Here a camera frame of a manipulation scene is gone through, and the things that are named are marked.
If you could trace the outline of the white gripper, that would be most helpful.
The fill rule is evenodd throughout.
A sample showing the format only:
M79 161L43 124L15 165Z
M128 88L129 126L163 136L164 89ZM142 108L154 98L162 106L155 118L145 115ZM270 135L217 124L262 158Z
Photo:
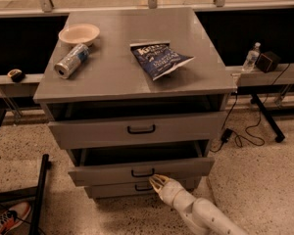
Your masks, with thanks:
M160 199L168 206L176 210L184 210L189 204L189 193L178 181L170 180L161 174L152 175L149 181Z

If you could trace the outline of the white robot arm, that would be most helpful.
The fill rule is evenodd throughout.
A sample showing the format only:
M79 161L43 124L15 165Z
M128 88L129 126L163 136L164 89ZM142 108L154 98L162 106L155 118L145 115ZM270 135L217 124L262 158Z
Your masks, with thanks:
M161 174L154 174L149 181L160 199L174 208L195 235L248 235L229 219L211 201L195 198L178 181Z

